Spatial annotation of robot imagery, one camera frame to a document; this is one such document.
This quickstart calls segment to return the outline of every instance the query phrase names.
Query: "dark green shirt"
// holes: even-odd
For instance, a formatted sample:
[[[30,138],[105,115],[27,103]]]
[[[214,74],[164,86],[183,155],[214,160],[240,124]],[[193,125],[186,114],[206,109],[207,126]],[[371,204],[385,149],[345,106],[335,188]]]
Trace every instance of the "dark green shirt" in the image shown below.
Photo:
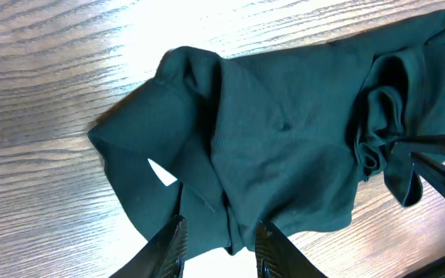
[[[150,239],[174,214],[189,257],[346,227],[358,181],[401,136],[445,134],[445,11],[350,39],[236,59],[182,47],[90,131],[105,172]],[[178,181],[164,186],[147,159]],[[413,205],[421,188],[390,188]]]

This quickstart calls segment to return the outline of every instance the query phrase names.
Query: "t-shirt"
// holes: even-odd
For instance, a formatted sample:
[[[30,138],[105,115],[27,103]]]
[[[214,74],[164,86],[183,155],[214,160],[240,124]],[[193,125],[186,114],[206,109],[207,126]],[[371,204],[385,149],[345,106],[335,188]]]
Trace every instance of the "t-shirt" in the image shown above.
[[[150,239],[181,214],[193,257],[253,250],[261,219],[287,236],[346,227],[390,143],[428,134],[445,134],[445,11],[235,59],[175,49],[89,138],[135,228]],[[410,186],[389,190],[408,206]]]

